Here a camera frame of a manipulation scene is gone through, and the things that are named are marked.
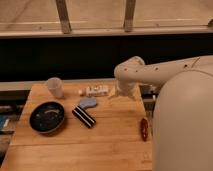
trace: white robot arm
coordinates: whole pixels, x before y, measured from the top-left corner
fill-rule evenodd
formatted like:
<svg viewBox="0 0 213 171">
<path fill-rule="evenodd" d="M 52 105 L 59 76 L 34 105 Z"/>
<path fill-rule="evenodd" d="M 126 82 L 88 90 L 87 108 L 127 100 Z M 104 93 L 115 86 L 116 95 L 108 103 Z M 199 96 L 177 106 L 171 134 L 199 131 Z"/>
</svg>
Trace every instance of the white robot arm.
<svg viewBox="0 0 213 171">
<path fill-rule="evenodd" d="M 114 73 L 122 95 L 136 82 L 162 87 L 153 118 L 153 171 L 213 170 L 213 56 L 153 65 L 133 57 Z"/>
</svg>

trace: red object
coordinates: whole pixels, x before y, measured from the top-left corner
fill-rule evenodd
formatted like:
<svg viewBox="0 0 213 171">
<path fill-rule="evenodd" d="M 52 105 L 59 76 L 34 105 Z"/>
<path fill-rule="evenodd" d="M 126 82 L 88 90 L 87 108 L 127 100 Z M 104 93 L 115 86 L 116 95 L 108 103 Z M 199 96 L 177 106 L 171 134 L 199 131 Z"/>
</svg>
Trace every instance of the red object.
<svg viewBox="0 0 213 171">
<path fill-rule="evenodd" d="M 148 121 L 146 119 L 141 120 L 141 136 L 143 141 L 147 141 L 148 138 Z"/>
</svg>

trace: paper cup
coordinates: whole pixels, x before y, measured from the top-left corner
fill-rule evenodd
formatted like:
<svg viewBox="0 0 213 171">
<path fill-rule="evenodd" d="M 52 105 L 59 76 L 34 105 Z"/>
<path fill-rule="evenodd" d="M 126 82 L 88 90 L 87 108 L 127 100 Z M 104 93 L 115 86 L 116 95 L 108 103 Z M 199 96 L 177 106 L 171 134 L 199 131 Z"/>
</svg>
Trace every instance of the paper cup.
<svg viewBox="0 0 213 171">
<path fill-rule="evenodd" d="M 48 90 L 51 94 L 56 98 L 62 98 L 62 81 L 60 78 L 53 77 L 46 81 L 45 85 L 47 86 Z"/>
</svg>

